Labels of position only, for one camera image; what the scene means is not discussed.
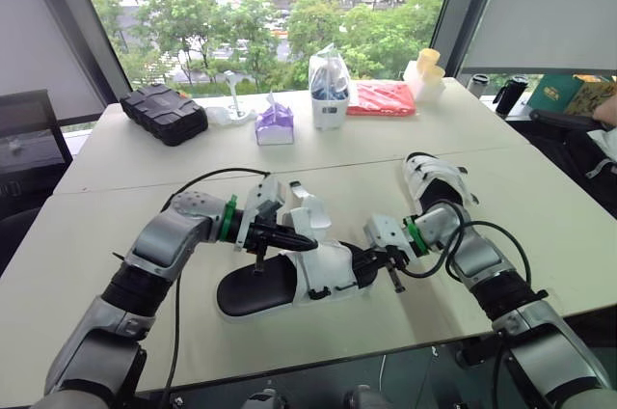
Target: glass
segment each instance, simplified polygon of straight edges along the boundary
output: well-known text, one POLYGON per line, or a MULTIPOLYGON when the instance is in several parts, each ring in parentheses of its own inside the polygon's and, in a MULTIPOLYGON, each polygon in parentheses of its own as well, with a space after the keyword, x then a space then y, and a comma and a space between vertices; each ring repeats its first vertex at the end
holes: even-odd
POLYGON ((427 47, 443 0, 92 0, 134 89, 192 96, 308 87, 309 57, 333 42, 355 78, 399 79, 427 47))

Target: red bag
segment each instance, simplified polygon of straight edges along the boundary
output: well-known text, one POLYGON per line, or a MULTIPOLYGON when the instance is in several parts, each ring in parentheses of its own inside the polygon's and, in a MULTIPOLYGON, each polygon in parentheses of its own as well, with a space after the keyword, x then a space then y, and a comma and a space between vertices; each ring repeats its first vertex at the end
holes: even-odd
POLYGON ((347 115, 406 117, 416 112, 412 91, 404 81, 355 81, 358 100, 352 100, 347 115))

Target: black mug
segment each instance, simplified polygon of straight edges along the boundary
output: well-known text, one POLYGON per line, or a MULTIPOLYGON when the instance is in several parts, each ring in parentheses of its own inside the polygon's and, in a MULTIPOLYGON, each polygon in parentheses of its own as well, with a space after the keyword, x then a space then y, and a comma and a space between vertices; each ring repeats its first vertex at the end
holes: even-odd
POLYGON ((528 85, 529 81, 523 75, 512 76, 508 79, 493 100, 493 103, 498 103, 496 113, 502 118, 507 117, 528 85))

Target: table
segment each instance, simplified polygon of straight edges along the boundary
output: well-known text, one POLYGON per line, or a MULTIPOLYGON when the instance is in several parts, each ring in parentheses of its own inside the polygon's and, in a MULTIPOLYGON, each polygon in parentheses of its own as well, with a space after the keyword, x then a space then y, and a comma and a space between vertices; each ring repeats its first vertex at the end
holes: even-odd
MULTIPOLYGON (((129 120, 118 104, 107 107, 56 187, 56 194, 181 183, 228 166, 300 171, 398 159, 410 150, 452 153, 527 144, 456 80, 445 80, 439 101, 418 105, 405 118, 348 117, 341 129, 312 125, 309 92, 276 94, 295 115, 296 143, 259 147, 251 123, 212 126, 178 147, 167 147, 129 120)), ((244 95, 245 105, 265 110, 265 95, 244 95)), ((228 97, 199 103, 229 104, 228 97)))
MULTIPOLYGON (((527 250, 533 285, 546 288, 560 314, 614 303, 617 231, 614 220, 532 146, 451 153, 469 170, 480 205, 472 217, 512 232, 527 250)), ((320 196, 334 221, 330 235, 365 246, 362 225, 371 213, 409 212, 400 160, 280 173, 320 196)), ((243 202, 256 177, 212 180, 196 186, 243 202)), ((41 396, 46 371, 94 295, 107 285, 140 229, 175 185, 57 194, 43 207, 0 279, 0 407, 41 396)), ((513 247, 485 234, 522 269, 513 247)), ((436 256, 422 261, 428 268, 436 256)), ((368 294, 228 321, 215 309, 217 283, 253 257, 228 244, 198 246, 182 276, 181 345, 174 384, 248 375, 275 368, 456 340, 490 330, 490 322, 463 286, 444 272, 404 278, 394 293, 381 272, 368 294)), ((140 390, 161 388, 173 347, 170 293, 144 342, 148 362, 140 390)))

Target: black case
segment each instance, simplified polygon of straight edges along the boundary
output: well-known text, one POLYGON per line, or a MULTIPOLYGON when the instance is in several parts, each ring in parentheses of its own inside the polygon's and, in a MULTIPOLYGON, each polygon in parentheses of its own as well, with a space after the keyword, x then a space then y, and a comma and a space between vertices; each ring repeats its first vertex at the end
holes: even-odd
POLYGON ((166 146, 177 146, 208 128, 205 111, 163 84, 140 88, 120 99, 124 113, 166 146))

